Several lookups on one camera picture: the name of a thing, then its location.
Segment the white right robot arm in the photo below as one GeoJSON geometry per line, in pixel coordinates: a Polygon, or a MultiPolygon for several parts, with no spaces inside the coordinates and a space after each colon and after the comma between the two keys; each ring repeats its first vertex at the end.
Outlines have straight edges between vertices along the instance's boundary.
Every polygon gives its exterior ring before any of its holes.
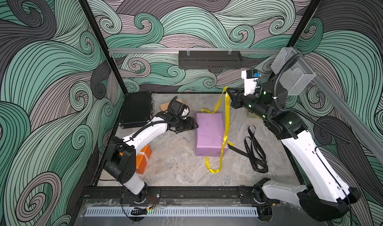
{"type": "Polygon", "coordinates": [[[245,108],[261,117],[267,129],[295,157],[310,181],[309,185],[294,186],[264,178],[254,186],[257,201],[267,204],[283,201],[298,206],[319,222],[351,213],[351,205],[359,200],[361,193],[343,181],[323,156],[302,121],[307,115],[282,108],[277,93],[261,89],[246,95],[240,89],[228,88],[225,99],[234,109],[245,108]]]}

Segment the purple gift box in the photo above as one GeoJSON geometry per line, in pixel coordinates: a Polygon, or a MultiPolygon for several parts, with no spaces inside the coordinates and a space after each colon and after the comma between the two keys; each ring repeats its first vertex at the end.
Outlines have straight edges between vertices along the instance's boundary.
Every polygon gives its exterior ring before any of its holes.
{"type": "Polygon", "coordinates": [[[197,113],[195,120],[195,155],[219,157],[224,138],[223,113],[197,113]]]}

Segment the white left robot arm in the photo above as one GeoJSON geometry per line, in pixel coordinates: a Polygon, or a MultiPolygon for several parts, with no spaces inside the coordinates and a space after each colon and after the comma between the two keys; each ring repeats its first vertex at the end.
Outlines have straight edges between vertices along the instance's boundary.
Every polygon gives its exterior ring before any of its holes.
{"type": "Polygon", "coordinates": [[[135,202],[143,202],[147,197],[148,185],[136,173],[138,153],[152,140],[167,131],[182,133],[198,128],[191,117],[174,116],[161,111],[135,133],[122,139],[114,137],[104,153],[103,170],[124,186],[135,202]]]}

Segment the yellow ribbon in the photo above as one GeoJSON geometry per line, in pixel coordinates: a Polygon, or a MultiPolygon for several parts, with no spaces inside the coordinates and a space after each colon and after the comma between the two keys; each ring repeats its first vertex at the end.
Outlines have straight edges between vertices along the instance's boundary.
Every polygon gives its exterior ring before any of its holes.
{"type": "Polygon", "coordinates": [[[222,100],[224,100],[224,132],[223,132],[221,152],[219,156],[219,168],[212,169],[209,164],[209,157],[208,156],[205,157],[205,166],[208,169],[208,171],[212,174],[217,174],[222,170],[223,155],[224,155],[225,147],[228,143],[229,143],[229,146],[231,146],[231,143],[228,142],[229,127],[230,127],[230,96],[228,94],[228,87],[226,86],[222,90],[220,98],[214,107],[214,111],[210,111],[206,108],[202,108],[200,110],[201,113],[215,114],[220,108],[222,100]]]}

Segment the black ribbon gold lettering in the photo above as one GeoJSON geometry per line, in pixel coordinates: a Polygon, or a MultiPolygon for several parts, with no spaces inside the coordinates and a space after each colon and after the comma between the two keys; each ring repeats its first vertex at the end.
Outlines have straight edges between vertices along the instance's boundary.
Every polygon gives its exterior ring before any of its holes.
{"type": "Polygon", "coordinates": [[[247,129],[248,136],[244,139],[245,152],[234,147],[234,144],[228,143],[228,148],[242,156],[248,158],[252,169],[258,173],[268,173],[266,155],[261,145],[255,137],[256,127],[250,125],[247,129]]]}

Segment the olive green gift box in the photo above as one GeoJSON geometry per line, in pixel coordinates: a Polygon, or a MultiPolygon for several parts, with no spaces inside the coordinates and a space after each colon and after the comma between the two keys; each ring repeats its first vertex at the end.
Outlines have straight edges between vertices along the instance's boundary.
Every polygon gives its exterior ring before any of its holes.
{"type": "Polygon", "coordinates": [[[259,116],[254,114],[254,113],[251,113],[251,112],[247,112],[247,117],[248,118],[254,118],[254,119],[259,119],[259,116]]]}

